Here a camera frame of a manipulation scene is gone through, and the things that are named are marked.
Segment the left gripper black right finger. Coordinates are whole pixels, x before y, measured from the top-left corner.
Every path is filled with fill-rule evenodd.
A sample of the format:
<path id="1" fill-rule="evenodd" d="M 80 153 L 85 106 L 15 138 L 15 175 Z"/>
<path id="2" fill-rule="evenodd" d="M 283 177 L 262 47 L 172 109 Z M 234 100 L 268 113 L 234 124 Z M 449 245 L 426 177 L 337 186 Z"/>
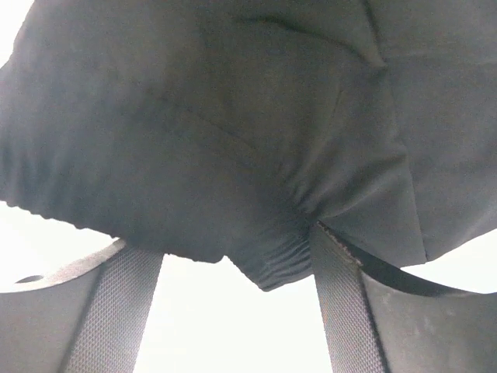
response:
<path id="1" fill-rule="evenodd" d="M 494 372 L 496 295 L 406 273 L 310 233 L 311 264 L 334 372 Z"/>

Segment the black shorts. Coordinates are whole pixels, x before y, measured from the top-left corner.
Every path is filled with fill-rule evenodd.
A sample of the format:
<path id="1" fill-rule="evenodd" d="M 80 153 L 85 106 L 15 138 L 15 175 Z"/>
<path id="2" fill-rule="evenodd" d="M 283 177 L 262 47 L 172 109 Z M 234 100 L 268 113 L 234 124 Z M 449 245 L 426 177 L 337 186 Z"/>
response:
<path id="1" fill-rule="evenodd" d="M 496 227 L 494 1 L 36 1 L 1 199 L 270 291 L 309 232 L 406 267 Z"/>

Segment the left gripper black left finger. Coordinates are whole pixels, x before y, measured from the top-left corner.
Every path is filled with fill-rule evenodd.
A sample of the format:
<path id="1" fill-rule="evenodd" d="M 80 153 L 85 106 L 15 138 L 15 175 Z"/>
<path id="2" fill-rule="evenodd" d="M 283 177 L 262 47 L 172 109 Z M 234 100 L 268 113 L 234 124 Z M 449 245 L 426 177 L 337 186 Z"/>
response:
<path id="1" fill-rule="evenodd" d="M 163 255 L 122 240 L 1 287 L 1 370 L 132 372 Z"/>

